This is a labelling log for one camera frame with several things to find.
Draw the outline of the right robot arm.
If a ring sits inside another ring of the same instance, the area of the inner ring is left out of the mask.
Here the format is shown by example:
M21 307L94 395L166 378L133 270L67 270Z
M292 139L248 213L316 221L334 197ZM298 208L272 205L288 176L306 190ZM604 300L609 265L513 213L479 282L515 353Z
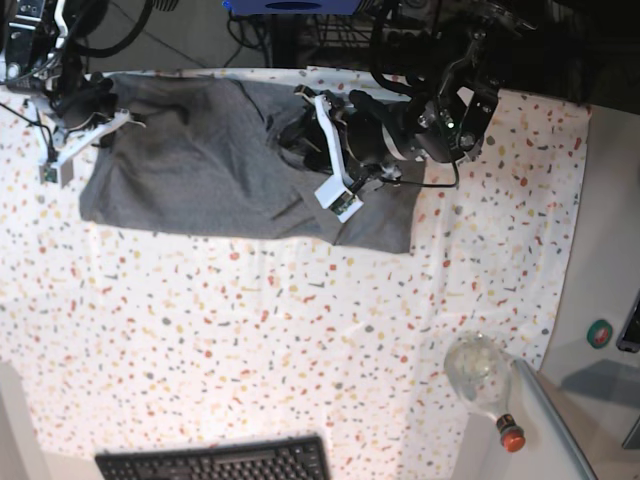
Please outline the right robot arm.
M37 113L64 132L92 129L127 116L113 82L86 73L87 59L128 48L145 29L157 3L144 1L131 29L115 44L84 40L102 23L108 1L13 1L1 25L1 85L29 97Z

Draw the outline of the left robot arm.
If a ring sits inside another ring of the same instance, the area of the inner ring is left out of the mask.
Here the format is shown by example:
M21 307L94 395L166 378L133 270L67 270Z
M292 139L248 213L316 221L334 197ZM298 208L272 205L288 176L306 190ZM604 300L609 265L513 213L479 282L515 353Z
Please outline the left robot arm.
M363 90L346 99L300 85L302 113L277 136L278 146L302 157L306 168L330 173L331 147L316 100L338 134L337 151L350 173L391 176L401 161L457 164L477 156L509 75L510 48L534 30L507 1L474 1L421 36L400 38L385 28L393 1L378 10L369 43L370 73L383 90L401 95L383 102Z

